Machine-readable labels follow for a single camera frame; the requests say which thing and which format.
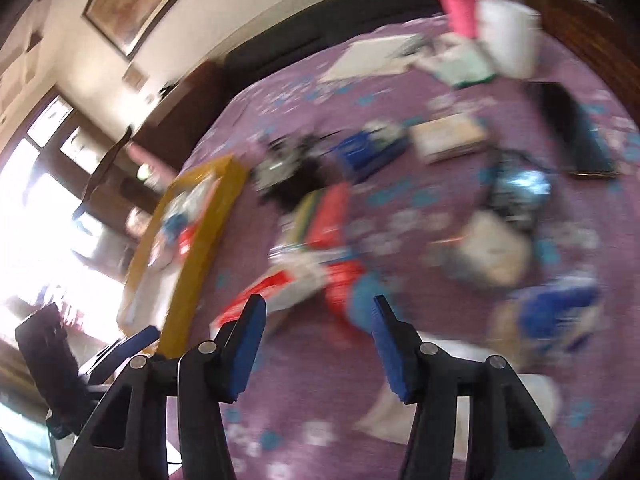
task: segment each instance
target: white wall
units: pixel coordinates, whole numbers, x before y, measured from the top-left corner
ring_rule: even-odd
[[[0,151],[6,146],[29,112],[34,109],[38,101],[51,90],[55,83],[55,74],[47,72],[44,76],[36,76],[25,86],[22,94],[16,98],[2,118],[4,123],[0,125]]]
[[[136,65],[150,77],[139,94],[122,83],[128,62],[81,17],[87,1],[53,1],[42,57],[51,64],[60,88],[117,139],[128,124],[140,124],[151,110],[146,97],[194,68],[225,38],[260,33],[270,23],[258,18],[270,9],[277,11],[270,20],[278,21],[315,0],[179,0],[136,56]],[[0,130],[0,146],[8,130]]]

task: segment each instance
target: blue gripper pad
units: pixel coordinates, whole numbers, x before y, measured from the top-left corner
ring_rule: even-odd
[[[416,354],[422,343],[420,336],[412,325],[398,321],[384,296],[374,297],[371,325],[391,390],[405,404],[417,402],[424,387],[424,372]]]
[[[267,305],[259,294],[252,294],[223,350],[229,370],[228,394],[233,400],[244,392],[260,346],[267,321]]]

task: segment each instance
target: white container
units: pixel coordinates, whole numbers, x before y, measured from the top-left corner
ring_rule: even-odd
[[[503,76],[528,79],[536,72],[540,14],[510,0],[477,0],[478,41]]]

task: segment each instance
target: dark sofa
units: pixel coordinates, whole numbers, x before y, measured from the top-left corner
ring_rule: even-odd
[[[399,23],[442,12],[438,0],[325,0],[233,49],[225,59],[232,92],[320,50]]]

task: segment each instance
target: bed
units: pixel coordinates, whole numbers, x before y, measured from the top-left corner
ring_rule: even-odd
[[[443,16],[387,25],[359,37],[447,30]],[[557,163],[545,126],[516,80],[455,93],[425,72],[319,84],[318,77],[348,43],[314,54],[240,92],[204,135],[183,171],[235,153],[250,166],[258,138],[340,130],[388,118],[414,124],[466,111],[482,117],[505,145]],[[570,367],[539,370],[560,385],[562,412],[554,431],[579,479],[597,478],[617,453],[639,411],[640,351],[638,223],[640,134],[612,91],[561,43],[545,36],[539,80],[562,82],[591,115],[619,160],[623,175],[607,182],[561,177],[554,221],[590,233],[584,260],[606,286],[606,327]],[[454,232],[472,210],[483,182],[482,153],[426,168],[412,150],[354,188],[350,243],[384,277],[394,300],[418,330],[485,345],[498,295],[445,278],[428,252],[430,241]],[[247,186],[206,277],[191,343],[208,337],[220,309],[260,276],[278,234],[279,213]],[[544,232],[544,276],[562,270],[562,238]],[[238,478],[393,478],[404,447],[353,429],[373,405],[383,371],[370,337],[345,330],[321,297],[292,310],[261,347],[247,391],[223,419]],[[175,427],[169,438],[177,446]],[[464,463],[454,461],[452,478]]]

